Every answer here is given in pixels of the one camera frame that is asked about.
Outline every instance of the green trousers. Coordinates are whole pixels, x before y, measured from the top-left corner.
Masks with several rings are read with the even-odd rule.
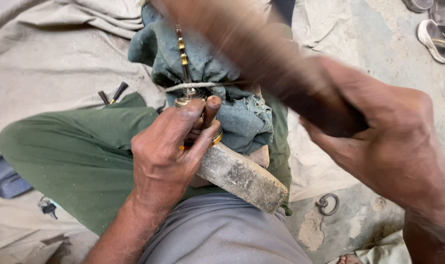
[[[289,189],[287,109],[268,96],[266,104],[275,130],[268,171]],[[157,116],[132,93],[100,110],[44,113],[12,123],[0,134],[0,150],[22,178],[100,235],[133,189],[130,140]],[[225,190],[189,187],[180,201],[215,192]],[[287,204],[288,198],[283,207],[291,215]]]

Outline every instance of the gray stone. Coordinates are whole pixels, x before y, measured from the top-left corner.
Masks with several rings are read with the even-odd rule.
[[[208,149],[197,175],[270,214],[288,195],[271,173],[221,142]]]

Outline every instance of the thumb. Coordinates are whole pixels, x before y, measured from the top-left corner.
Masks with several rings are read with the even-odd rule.
[[[300,123],[307,130],[311,140],[344,170],[351,173],[364,156],[364,141],[331,137],[302,118]]]

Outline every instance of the concrete floor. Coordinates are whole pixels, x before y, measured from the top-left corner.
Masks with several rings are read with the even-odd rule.
[[[428,93],[434,102],[438,139],[445,152],[445,64],[436,62],[416,37],[427,13],[414,14],[400,0],[351,0],[360,70],[385,83]],[[334,192],[340,207],[324,217],[314,197],[290,203],[288,228],[314,264],[344,253],[403,227],[403,210],[363,184]]]

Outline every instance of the foot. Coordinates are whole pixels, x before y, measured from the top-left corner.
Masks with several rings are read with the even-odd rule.
[[[356,254],[346,254],[340,256],[340,260],[338,264],[363,264],[360,259],[356,256]]]

